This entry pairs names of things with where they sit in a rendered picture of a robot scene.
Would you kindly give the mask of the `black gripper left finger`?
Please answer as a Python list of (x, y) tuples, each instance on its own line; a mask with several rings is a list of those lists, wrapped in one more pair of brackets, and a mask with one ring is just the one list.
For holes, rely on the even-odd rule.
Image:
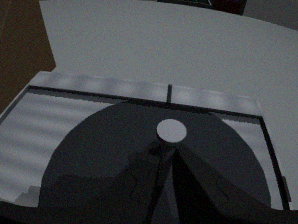
[(150, 224), (160, 161), (160, 141), (152, 141), (113, 184), (86, 204), (31, 208), (0, 201), (0, 224)]

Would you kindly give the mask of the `dark grey round disc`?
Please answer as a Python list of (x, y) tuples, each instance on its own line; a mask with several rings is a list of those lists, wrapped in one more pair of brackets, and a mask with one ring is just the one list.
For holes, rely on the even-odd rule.
[[(184, 145), (230, 183), (271, 206), (265, 172), (253, 149), (229, 124), (204, 109), (128, 100), (109, 105), (81, 121), (53, 151), (41, 181), (39, 208), (80, 206), (113, 184), (157, 139), (162, 120), (181, 121)], [(157, 185), (152, 222), (180, 224), (172, 165)]]

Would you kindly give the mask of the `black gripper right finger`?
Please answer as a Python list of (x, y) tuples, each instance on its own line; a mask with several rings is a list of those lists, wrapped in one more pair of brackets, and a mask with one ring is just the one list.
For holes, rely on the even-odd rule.
[(184, 144), (174, 153), (172, 177), (180, 224), (298, 224), (298, 210), (255, 200)]

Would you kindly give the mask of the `grey metal pin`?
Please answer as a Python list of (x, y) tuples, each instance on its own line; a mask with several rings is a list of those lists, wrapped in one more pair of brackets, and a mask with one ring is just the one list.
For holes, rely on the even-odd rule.
[(166, 119), (157, 125), (157, 139), (161, 143), (160, 173), (158, 173), (157, 185), (165, 184), (177, 145), (184, 143), (185, 135), (186, 127), (181, 121)]

